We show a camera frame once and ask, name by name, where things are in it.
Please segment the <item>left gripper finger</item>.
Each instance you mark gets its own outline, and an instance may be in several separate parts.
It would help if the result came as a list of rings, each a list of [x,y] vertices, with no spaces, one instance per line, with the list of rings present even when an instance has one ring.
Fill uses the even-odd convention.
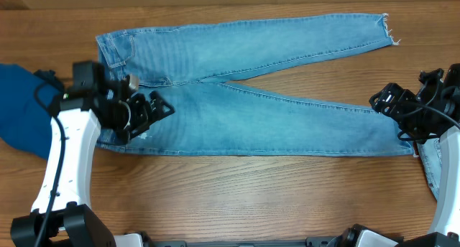
[[[171,116],[172,114],[174,114],[174,112],[175,112],[174,110],[169,110],[169,111],[158,111],[158,110],[156,110],[156,111],[151,112],[148,115],[148,126],[151,126],[155,122],[161,121],[164,118],[166,118],[168,116]]]
[[[172,115],[175,113],[175,108],[169,104],[157,91],[152,91],[149,94],[149,97],[152,110],[157,115]]]

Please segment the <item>medium blue denim jeans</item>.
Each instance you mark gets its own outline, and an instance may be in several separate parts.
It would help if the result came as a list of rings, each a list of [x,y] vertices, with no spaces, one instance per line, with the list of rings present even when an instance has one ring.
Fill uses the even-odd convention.
[[[106,76],[140,79],[174,108],[122,145],[166,156],[312,155],[383,157],[413,153],[397,124],[371,108],[293,98],[242,85],[245,79],[390,46],[384,14],[327,14],[220,24],[123,29],[96,38]]]

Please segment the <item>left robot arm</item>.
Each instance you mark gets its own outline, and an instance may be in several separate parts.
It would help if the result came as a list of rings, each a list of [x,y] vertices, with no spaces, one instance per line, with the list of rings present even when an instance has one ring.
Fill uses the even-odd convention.
[[[109,80],[94,61],[73,63],[73,85],[45,108],[52,142],[45,176],[29,215],[11,223],[18,247],[153,246],[144,232],[114,236],[91,209],[93,154],[102,129],[127,144],[175,109],[156,91],[139,92],[139,78]]]

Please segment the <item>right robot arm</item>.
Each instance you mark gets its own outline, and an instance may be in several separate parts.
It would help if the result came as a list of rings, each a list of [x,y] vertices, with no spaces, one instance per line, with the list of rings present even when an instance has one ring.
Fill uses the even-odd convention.
[[[426,144],[434,139],[441,171],[438,173],[436,211],[428,232],[411,240],[392,238],[355,224],[326,242],[330,247],[459,247],[459,64],[448,71],[421,72],[417,93],[387,84],[369,102],[374,111],[392,118],[400,140],[418,144],[428,158]]]

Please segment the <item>light washed denim jeans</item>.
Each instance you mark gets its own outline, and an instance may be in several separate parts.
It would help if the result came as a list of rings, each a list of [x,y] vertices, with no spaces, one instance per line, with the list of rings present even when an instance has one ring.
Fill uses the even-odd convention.
[[[417,144],[425,178],[435,199],[438,199],[441,181],[441,147],[439,139],[429,139],[424,144]]]

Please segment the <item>dark blue folded cloth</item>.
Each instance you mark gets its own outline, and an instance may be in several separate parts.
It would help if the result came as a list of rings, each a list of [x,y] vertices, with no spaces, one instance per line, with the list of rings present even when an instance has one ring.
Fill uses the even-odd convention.
[[[53,70],[34,73],[15,64],[1,65],[1,138],[11,147],[47,159],[50,153],[51,118],[36,102],[34,92],[48,106],[64,89]]]

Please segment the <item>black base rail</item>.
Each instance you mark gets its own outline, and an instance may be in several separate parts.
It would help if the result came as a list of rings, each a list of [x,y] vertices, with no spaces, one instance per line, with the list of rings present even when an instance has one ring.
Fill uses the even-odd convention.
[[[340,246],[341,236],[307,237],[304,240],[273,241],[214,241],[191,243],[186,241],[148,241],[148,247],[327,247]]]

